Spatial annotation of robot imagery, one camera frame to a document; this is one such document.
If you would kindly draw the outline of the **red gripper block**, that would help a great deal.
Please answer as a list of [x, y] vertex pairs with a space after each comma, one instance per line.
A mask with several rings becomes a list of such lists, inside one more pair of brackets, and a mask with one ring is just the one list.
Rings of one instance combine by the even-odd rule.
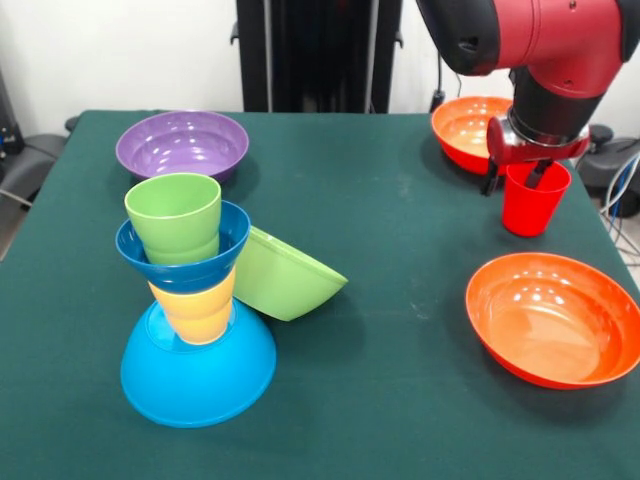
[[590, 144], [590, 130], [585, 126], [576, 139], [551, 145], [527, 139], [515, 130], [507, 116], [492, 117], [487, 127], [488, 170], [480, 190], [491, 196], [499, 182], [499, 170], [507, 165], [536, 162], [525, 180], [529, 189], [537, 189], [551, 161], [581, 157]]

